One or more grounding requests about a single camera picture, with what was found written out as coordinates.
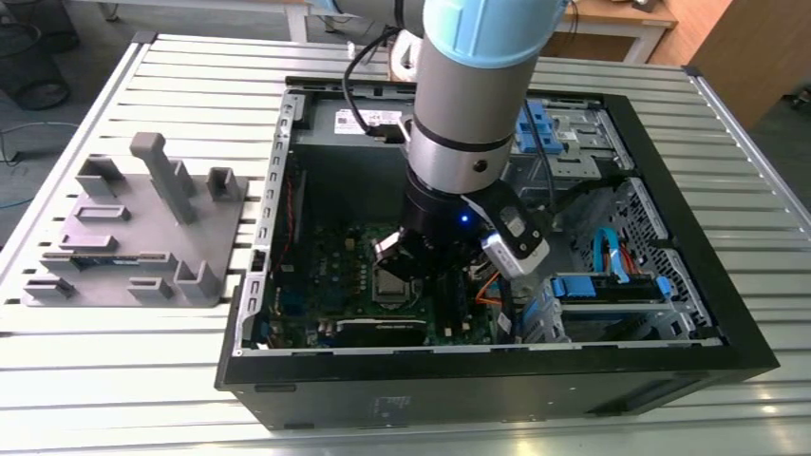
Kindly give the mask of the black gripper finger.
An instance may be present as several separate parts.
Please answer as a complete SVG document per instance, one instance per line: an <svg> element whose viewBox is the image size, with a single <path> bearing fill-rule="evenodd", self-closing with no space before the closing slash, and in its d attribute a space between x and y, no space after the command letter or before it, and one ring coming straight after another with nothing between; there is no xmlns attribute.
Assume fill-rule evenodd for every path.
<svg viewBox="0 0 811 456"><path fill-rule="evenodd" d="M403 281L421 278L419 236L401 228L373 243L375 265Z"/></svg>

